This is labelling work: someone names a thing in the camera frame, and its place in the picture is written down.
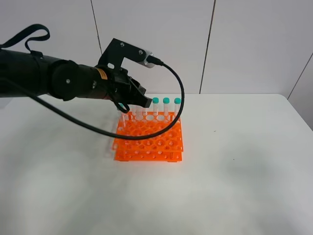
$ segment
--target black metal bracket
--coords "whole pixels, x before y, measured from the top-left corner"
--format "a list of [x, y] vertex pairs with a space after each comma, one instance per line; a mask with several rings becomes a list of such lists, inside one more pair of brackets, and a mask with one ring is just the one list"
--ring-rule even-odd
[[150, 51], [135, 47], [126, 42], [113, 38], [104, 53], [101, 55], [98, 66], [114, 65], [113, 71], [119, 71], [123, 63], [123, 59], [127, 58], [148, 68], [152, 68], [154, 64], [147, 62], [147, 57], [153, 55]]

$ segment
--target orange label band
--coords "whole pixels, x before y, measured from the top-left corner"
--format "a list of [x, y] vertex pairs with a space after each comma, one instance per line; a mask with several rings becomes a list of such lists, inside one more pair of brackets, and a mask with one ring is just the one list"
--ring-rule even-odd
[[100, 73], [101, 79], [103, 79], [103, 80], [107, 80], [108, 79], [107, 74], [102, 69], [98, 69], [98, 68], [96, 68], [96, 69]]

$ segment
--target table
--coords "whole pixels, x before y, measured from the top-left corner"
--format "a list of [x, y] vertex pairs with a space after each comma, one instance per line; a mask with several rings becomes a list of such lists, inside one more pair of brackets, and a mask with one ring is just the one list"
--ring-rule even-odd
[[[109, 101], [45, 99], [115, 127]], [[313, 132], [283, 96], [188, 94], [181, 119], [181, 163], [116, 162], [110, 138], [14, 98], [0, 110], [0, 234], [313, 234]]]

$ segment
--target cable connector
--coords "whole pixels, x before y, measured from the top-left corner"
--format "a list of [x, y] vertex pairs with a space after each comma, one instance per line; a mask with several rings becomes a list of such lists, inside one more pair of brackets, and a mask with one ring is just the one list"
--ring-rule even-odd
[[163, 61], [151, 55], [148, 56], [147, 62], [155, 64], [155, 65], [160, 65], [160, 66], [164, 65]]

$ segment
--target teal cap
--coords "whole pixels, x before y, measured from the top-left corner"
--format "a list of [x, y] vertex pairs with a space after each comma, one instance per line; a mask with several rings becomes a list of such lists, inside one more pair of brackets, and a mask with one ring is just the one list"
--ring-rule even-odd
[[154, 104], [158, 104], [158, 98], [157, 98], [157, 97], [154, 97], [154, 98], [152, 99], [152, 102], [153, 102]]
[[168, 104], [168, 103], [170, 103], [170, 99], [169, 99], [169, 98], [167, 98], [167, 97], [165, 97], [165, 98], [163, 99], [163, 103], [164, 103], [164, 104]]
[[181, 99], [180, 98], [175, 98], [174, 99], [174, 103], [175, 104], [180, 104], [181, 103]]

